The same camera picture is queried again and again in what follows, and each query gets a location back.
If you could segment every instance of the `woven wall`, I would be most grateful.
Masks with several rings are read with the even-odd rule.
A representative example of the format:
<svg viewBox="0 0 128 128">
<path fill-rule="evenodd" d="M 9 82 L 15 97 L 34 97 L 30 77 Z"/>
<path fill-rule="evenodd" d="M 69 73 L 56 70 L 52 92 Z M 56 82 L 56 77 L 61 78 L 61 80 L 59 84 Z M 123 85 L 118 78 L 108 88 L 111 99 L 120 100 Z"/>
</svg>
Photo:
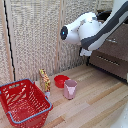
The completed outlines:
<svg viewBox="0 0 128 128">
<path fill-rule="evenodd" d="M 95 12 L 96 0 L 67 0 L 64 24 L 72 23 L 84 12 Z M 60 72 L 71 69 L 86 62 L 87 57 L 79 56 L 80 46 L 62 42 L 60 54 Z"/>
<path fill-rule="evenodd" d="M 60 0 L 10 0 L 19 78 L 54 74 Z"/>
<path fill-rule="evenodd" d="M 48 75 L 56 70 L 61 72 L 86 62 L 86 57 L 79 57 L 80 46 L 65 44 L 59 39 L 61 20 L 64 24 L 73 22 L 81 13 L 95 11 L 96 0 L 6 0 L 7 8 L 11 8 L 15 46 L 15 67 L 17 79 L 30 78 L 38 80 L 38 70 L 44 68 Z M 61 19 L 60 6 L 65 17 Z"/>
<path fill-rule="evenodd" d="M 13 80 L 6 27 L 3 3 L 0 0 L 0 85 Z"/>
<path fill-rule="evenodd" d="M 113 0 L 99 0 L 97 10 L 111 10 L 113 7 Z"/>
</svg>

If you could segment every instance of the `pink cup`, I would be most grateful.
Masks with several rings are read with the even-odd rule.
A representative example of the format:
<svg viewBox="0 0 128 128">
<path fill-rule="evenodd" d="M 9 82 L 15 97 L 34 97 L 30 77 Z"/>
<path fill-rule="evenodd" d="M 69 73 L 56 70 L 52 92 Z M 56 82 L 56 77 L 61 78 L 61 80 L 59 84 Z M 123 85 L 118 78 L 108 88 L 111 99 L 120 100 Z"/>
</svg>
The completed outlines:
<svg viewBox="0 0 128 128">
<path fill-rule="evenodd" d="M 74 80 L 66 80 L 64 83 L 64 97 L 67 99 L 73 99 L 76 94 L 77 82 Z"/>
</svg>

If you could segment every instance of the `wooden floor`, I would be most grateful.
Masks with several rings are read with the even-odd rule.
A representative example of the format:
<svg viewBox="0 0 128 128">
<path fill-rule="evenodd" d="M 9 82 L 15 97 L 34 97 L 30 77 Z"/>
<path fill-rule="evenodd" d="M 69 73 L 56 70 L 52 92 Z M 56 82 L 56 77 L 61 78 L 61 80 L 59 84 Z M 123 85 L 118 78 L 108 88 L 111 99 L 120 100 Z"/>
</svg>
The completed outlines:
<svg viewBox="0 0 128 128">
<path fill-rule="evenodd" d="M 54 108 L 42 128 L 110 128 L 128 101 L 127 84 L 86 65 L 60 74 L 77 81 L 76 96 L 64 98 L 63 89 L 54 84 L 56 75 L 51 76 L 49 100 Z M 1 106 L 0 128 L 13 128 Z"/>
</svg>

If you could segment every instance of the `cabinet drawer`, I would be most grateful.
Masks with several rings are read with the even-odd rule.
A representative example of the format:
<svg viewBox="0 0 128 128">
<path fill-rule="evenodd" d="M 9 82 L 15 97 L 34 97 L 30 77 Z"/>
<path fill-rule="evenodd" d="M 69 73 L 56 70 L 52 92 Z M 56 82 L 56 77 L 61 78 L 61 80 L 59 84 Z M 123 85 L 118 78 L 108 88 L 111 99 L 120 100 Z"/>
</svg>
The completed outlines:
<svg viewBox="0 0 128 128">
<path fill-rule="evenodd" d="M 128 61 L 128 24 L 122 24 L 97 50 Z"/>
<path fill-rule="evenodd" d="M 128 62 L 126 61 L 98 51 L 93 51 L 90 57 L 90 63 L 123 79 L 127 79 Z"/>
</svg>

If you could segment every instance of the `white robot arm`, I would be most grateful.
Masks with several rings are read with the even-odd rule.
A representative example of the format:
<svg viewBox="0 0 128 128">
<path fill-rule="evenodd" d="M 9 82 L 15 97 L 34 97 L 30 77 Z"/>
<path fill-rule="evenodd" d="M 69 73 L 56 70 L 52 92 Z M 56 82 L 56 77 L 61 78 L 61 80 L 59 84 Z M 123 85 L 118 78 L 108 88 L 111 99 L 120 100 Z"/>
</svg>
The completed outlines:
<svg viewBox="0 0 128 128">
<path fill-rule="evenodd" d="M 128 18 L 128 0 L 114 0 L 111 15 L 101 24 L 96 14 L 84 13 L 73 23 L 63 26 L 61 39 L 82 46 L 81 54 L 90 56 Z"/>
</svg>

